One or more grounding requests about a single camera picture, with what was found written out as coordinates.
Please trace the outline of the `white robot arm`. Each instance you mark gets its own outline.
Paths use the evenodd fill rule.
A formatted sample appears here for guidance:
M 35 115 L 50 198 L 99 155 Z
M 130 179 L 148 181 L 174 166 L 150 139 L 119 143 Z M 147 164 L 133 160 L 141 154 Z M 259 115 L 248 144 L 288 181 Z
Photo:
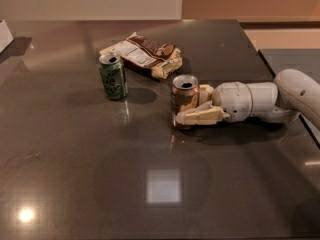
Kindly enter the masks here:
M 242 122 L 253 117 L 286 124 L 299 114 L 320 129 L 320 84 L 296 69 L 280 71 L 273 82 L 228 82 L 200 86 L 199 100 L 173 115 L 176 126 Z

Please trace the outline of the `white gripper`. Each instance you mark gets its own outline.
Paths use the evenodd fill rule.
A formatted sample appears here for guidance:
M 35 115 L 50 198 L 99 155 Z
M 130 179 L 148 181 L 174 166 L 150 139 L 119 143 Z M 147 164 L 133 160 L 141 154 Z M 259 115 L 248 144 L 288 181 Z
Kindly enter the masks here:
M 223 120 L 241 122 L 249 117 L 252 104 L 251 92 L 241 82 L 223 83 L 215 89 L 209 84 L 202 84 L 199 87 L 199 106 L 179 112 L 175 122 L 186 126 L 215 125 Z

